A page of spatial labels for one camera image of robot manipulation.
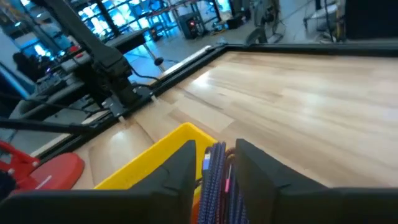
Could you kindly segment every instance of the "person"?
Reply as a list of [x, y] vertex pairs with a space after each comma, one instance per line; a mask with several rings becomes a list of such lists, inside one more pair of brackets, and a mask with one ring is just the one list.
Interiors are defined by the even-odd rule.
[[26, 75], [33, 82], [45, 76], [45, 70], [40, 69], [37, 62], [26, 57], [22, 52], [12, 55], [13, 61], [17, 64], [17, 70]]

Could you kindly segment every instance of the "computer tower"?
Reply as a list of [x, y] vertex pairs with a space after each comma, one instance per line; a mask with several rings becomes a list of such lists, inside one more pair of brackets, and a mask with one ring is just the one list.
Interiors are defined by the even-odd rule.
[[197, 12], [192, 12], [178, 17], [178, 23], [186, 39], [195, 39], [199, 36], [198, 24], [195, 20], [197, 16]]

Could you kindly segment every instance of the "red base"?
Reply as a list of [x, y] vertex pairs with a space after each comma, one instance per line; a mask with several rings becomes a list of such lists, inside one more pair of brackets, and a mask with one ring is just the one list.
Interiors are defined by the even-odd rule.
[[80, 178], [85, 163], [74, 153], [59, 155], [36, 168], [19, 190], [69, 190]]

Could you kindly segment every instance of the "desk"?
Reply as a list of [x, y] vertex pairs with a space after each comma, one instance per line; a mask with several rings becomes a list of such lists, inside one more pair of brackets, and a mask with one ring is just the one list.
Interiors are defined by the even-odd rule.
[[75, 188], [184, 122], [229, 146], [247, 139], [329, 187], [398, 187], [396, 70], [395, 58], [227, 52], [77, 149]]
[[[129, 52], [136, 47], [145, 44], [146, 40], [144, 37], [144, 33], [148, 31], [148, 28], [136, 30], [127, 34], [122, 34], [118, 37], [115, 37], [105, 43], [107, 46], [117, 48], [122, 54]], [[80, 58], [69, 59], [66, 62], [61, 63], [61, 67], [67, 72], [70, 73], [74, 71], [80, 65], [83, 65], [90, 61], [91, 57], [87, 52], [82, 53], [83, 56]]]

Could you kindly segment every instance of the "cable bundle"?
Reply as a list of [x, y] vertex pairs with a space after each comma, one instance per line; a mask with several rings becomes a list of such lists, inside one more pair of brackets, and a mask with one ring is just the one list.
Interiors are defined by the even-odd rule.
[[197, 223], [248, 223], [234, 174], [234, 149], [225, 142], [208, 147], [203, 161], [203, 186]]

